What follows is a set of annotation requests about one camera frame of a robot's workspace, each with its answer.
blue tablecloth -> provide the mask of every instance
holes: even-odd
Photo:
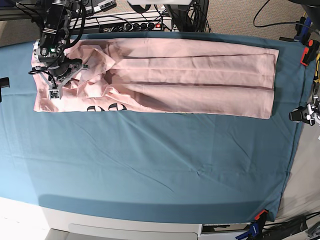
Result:
[[[315,62],[304,47],[247,36],[137,32],[97,38],[187,38],[279,49],[272,117],[211,114],[34,112],[33,43],[0,48],[0,197],[92,216],[167,223],[275,218],[302,125]]]

gray floor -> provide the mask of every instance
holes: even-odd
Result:
[[[293,37],[294,25],[281,25],[268,28],[255,28],[252,24],[256,12],[266,0],[211,0],[208,9],[208,22],[213,32],[234,35],[256,36],[268,39]],[[110,13],[130,11],[126,0],[116,0],[117,7]],[[297,21],[304,10],[288,0],[271,0],[257,19],[258,24]],[[34,41],[39,30],[30,20],[0,22],[0,46]]]

folded pink t-shirt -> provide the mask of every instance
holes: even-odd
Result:
[[[81,40],[65,51],[89,69],[49,99],[34,80],[37,112],[206,113],[268,119],[279,51],[173,38]]]

teal cloth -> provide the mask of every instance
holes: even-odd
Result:
[[[33,43],[0,48],[0,197],[72,213],[166,223],[244,223],[277,214],[316,63],[304,47],[248,36],[107,33],[83,39],[186,38],[279,50],[272,117],[34,112]]]

clamp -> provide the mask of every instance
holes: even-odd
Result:
[[[2,102],[1,89],[3,88],[10,88],[8,77],[0,78],[0,103]]]
[[[259,234],[262,233],[262,230],[266,224],[267,221],[267,215],[268,215],[268,211],[267,210],[262,210],[257,216],[255,216],[254,220],[255,222],[253,222],[250,225],[249,231],[236,236],[235,238],[237,240],[242,240],[247,238],[247,240],[253,240],[255,239],[256,236],[258,236]]]
[[[316,40],[310,40],[308,46],[304,48],[300,63],[304,66],[308,66],[317,57],[317,51],[320,47],[320,42]]]

